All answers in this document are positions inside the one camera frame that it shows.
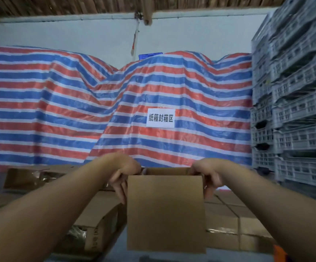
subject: sign with chinese characters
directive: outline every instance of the sign with chinese characters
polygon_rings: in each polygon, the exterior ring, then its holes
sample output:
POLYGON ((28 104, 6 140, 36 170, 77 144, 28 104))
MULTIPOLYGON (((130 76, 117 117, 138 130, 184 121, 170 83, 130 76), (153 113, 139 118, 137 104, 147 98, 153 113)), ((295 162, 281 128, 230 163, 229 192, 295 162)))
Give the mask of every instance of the sign with chinese characters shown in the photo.
POLYGON ((175 127, 175 109, 149 108, 147 111, 146 127, 174 128, 175 127))

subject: gray table surface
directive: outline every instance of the gray table surface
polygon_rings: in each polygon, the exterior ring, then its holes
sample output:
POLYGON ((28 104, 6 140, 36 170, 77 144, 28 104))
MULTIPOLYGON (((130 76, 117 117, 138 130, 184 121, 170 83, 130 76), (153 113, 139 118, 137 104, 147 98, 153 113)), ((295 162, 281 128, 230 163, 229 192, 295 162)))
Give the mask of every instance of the gray table surface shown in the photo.
MULTIPOLYGON (((0 173, 0 190, 3 188, 5 174, 0 173)), ((226 251, 207 248, 206 254, 191 255, 183 253, 127 251, 127 229, 102 260, 103 262, 273 262, 273 256, 251 252, 226 251)))

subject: ceiling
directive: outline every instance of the ceiling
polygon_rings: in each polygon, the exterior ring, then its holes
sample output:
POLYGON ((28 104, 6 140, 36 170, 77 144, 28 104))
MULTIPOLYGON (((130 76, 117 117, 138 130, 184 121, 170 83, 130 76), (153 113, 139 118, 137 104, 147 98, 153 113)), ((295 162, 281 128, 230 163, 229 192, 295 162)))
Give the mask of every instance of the ceiling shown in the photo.
MULTIPOLYGON (((279 6, 284 0, 149 0, 152 11, 279 6)), ((1 17, 142 12, 147 0, 0 0, 1 17)))

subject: white wall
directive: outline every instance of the white wall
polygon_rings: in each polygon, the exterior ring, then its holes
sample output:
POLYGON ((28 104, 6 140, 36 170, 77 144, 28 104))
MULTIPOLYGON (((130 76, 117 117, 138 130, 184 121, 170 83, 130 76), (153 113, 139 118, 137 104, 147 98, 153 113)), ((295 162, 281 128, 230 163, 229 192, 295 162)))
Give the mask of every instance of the white wall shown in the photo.
POLYGON ((0 23, 0 45, 63 49, 121 68, 131 62, 134 19, 0 23))
MULTIPOLYGON (((267 12, 261 9, 238 9, 155 13, 156 17, 165 18, 153 19, 152 26, 139 24, 136 59, 139 54, 179 50, 201 52, 211 60, 218 60, 230 53, 251 52, 251 39, 267 12)), ((130 51, 136 30, 136 21, 131 19, 133 15, 89 16, 79 17, 87 17, 88 20, 74 20, 74 16, 27 18, 37 22, 21 23, 8 23, 11 19, 4 19, 5 23, 0 23, 0 45, 81 52, 98 57, 117 68, 131 62, 130 51), (98 19, 116 16, 123 19, 98 19), (62 21, 51 21, 60 18, 62 21)))
POLYGON ((251 52, 251 40, 266 15, 154 19, 140 24, 136 54, 196 51, 211 60, 251 52))

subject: striped tarp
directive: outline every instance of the striped tarp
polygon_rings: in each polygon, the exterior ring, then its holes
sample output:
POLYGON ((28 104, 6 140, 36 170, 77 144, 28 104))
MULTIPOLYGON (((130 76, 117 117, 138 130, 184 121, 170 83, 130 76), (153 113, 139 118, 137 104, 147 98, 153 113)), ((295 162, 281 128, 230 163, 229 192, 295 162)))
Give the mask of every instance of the striped tarp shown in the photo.
POLYGON ((121 151, 143 166, 204 157, 251 165, 251 56, 173 52, 121 70, 84 54, 0 47, 0 171, 121 151), (146 127, 148 108, 175 128, 146 127))

